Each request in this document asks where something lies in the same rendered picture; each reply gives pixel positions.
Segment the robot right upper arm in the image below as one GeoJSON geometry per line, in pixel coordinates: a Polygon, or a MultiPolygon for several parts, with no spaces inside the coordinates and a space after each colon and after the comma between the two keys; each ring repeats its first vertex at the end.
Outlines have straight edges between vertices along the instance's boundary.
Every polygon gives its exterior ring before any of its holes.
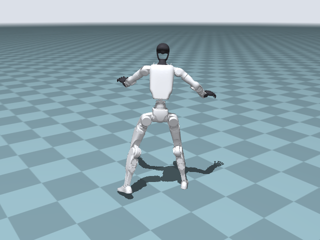
{"type": "Polygon", "coordinates": [[[174,68],[174,75],[176,77],[181,77],[182,80],[184,80],[186,83],[190,85],[190,88],[194,91],[197,91],[197,89],[200,87],[200,85],[193,80],[193,78],[187,74],[183,69],[178,67],[174,68]]]}

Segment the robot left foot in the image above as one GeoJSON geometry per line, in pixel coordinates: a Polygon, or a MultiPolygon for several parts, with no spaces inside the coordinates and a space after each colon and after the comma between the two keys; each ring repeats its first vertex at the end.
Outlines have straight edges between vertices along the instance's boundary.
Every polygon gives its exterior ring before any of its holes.
{"type": "Polygon", "coordinates": [[[127,185],[127,187],[124,187],[124,185],[123,185],[122,187],[117,188],[117,191],[124,192],[126,194],[133,193],[132,188],[129,185],[127,185]]]}

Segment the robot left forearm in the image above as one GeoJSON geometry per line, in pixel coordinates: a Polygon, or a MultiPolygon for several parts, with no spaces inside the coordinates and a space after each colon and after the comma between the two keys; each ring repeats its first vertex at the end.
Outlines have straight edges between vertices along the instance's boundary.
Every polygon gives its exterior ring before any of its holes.
{"type": "MultiPolygon", "coordinates": [[[[131,77],[132,77],[132,76],[130,76],[129,78],[131,78],[131,77]]],[[[129,86],[131,86],[131,85],[128,83],[128,81],[127,81],[129,78],[127,78],[127,79],[125,80],[125,82],[124,82],[126,88],[129,87],[129,86]]]]}

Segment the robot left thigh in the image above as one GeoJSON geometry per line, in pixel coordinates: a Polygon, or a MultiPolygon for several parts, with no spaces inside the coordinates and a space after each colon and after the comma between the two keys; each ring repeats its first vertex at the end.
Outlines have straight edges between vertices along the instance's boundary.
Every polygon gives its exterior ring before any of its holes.
{"type": "Polygon", "coordinates": [[[147,131],[148,126],[152,123],[152,121],[153,121],[153,113],[152,112],[144,113],[140,116],[137,122],[137,125],[134,128],[131,144],[130,144],[130,148],[135,148],[134,158],[138,158],[142,153],[139,146],[145,135],[145,132],[147,131]]]}

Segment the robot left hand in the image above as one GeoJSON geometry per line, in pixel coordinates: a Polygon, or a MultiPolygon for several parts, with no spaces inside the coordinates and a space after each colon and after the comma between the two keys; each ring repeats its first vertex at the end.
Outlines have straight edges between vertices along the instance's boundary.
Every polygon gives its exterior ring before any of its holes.
{"type": "Polygon", "coordinates": [[[124,84],[124,82],[126,81],[126,79],[127,79],[128,77],[120,77],[119,79],[117,79],[117,82],[118,81],[120,81],[125,87],[126,87],[126,85],[124,84]]]}

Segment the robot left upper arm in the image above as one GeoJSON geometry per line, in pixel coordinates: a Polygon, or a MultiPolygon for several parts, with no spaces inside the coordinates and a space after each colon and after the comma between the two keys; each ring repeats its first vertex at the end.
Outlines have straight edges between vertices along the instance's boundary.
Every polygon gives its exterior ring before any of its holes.
{"type": "Polygon", "coordinates": [[[127,80],[127,82],[132,86],[143,76],[148,76],[148,74],[150,74],[150,67],[150,65],[144,65],[141,69],[135,72],[133,76],[127,80]]]}

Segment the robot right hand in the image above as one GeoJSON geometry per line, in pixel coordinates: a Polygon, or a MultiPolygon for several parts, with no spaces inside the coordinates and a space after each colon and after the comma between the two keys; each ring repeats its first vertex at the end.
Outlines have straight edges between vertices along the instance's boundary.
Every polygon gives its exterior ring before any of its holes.
{"type": "Polygon", "coordinates": [[[216,98],[216,95],[213,93],[213,92],[211,92],[211,91],[209,91],[209,90],[205,90],[204,92],[206,92],[207,94],[205,94],[203,97],[204,98],[206,98],[207,96],[213,96],[214,98],[216,98]]]}

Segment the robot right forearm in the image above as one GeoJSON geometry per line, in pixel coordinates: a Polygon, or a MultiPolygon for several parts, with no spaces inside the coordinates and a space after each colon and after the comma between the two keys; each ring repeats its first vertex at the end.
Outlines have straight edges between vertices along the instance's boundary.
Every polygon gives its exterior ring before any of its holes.
{"type": "MultiPolygon", "coordinates": [[[[195,81],[195,82],[197,82],[197,81],[195,81]]],[[[198,82],[197,82],[198,83],[198,82]]],[[[199,84],[199,83],[198,83],[199,84]]],[[[200,84],[199,84],[200,85],[200,84]]],[[[205,91],[204,91],[204,89],[203,89],[203,87],[200,85],[200,87],[196,90],[196,92],[199,94],[199,96],[200,97],[202,97],[202,98],[204,98],[204,95],[205,94],[207,94],[205,91]]]]}

